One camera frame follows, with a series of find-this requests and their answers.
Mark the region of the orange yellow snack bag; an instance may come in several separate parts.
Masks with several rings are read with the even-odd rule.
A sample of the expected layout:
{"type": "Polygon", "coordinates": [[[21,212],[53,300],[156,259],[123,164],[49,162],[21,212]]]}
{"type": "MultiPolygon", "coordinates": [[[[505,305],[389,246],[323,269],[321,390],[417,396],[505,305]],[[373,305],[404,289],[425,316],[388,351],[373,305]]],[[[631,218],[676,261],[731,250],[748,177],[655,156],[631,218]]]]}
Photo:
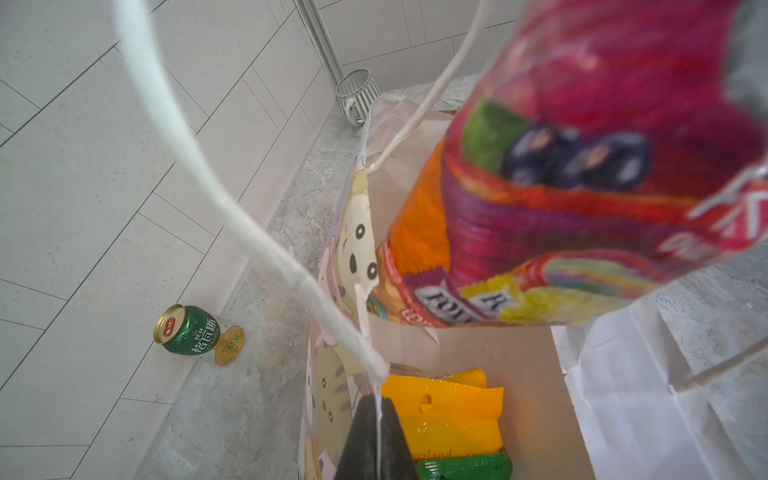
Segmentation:
{"type": "Polygon", "coordinates": [[[495,454],[503,449],[499,426],[505,397],[502,387],[391,375],[382,394],[394,404],[417,462],[495,454]]]}

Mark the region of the white paper bag pig print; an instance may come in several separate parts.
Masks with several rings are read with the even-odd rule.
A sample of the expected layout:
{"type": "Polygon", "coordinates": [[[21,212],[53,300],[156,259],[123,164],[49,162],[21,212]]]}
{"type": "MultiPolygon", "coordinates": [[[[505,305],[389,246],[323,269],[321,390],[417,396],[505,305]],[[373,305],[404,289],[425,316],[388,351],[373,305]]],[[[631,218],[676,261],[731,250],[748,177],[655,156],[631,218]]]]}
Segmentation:
{"type": "Polygon", "coordinates": [[[499,426],[516,479],[575,479],[593,470],[553,339],[578,324],[428,327],[371,313],[380,282],[378,248],[455,114],[384,94],[373,103],[354,171],[336,209],[323,262],[311,275],[225,191],[193,136],[161,70],[150,13],[116,4],[128,71],[156,129],[265,276],[308,312],[302,429],[293,479],[335,477],[366,395],[383,397],[391,375],[505,389],[499,426]]]}

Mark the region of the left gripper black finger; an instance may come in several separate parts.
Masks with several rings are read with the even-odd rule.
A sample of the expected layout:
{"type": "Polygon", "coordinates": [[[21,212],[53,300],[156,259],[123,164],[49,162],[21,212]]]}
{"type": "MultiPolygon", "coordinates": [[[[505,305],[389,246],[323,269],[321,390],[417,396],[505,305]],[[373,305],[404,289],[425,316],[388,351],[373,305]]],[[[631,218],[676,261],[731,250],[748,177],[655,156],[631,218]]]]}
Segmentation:
{"type": "Polygon", "coordinates": [[[418,474],[394,404],[366,395],[356,410],[335,479],[417,480],[418,474]]]}

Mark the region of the orange blue snack bag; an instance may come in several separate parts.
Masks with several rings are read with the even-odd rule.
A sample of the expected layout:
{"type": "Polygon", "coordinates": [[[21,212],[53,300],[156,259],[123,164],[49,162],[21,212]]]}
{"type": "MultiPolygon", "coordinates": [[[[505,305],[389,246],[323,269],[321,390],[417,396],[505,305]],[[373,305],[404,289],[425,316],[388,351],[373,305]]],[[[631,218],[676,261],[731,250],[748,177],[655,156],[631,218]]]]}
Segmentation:
{"type": "Polygon", "coordinates": [[[766,3],[532,1],[392,221],[367,308],[578,324],[766,237],[766,3]]]}

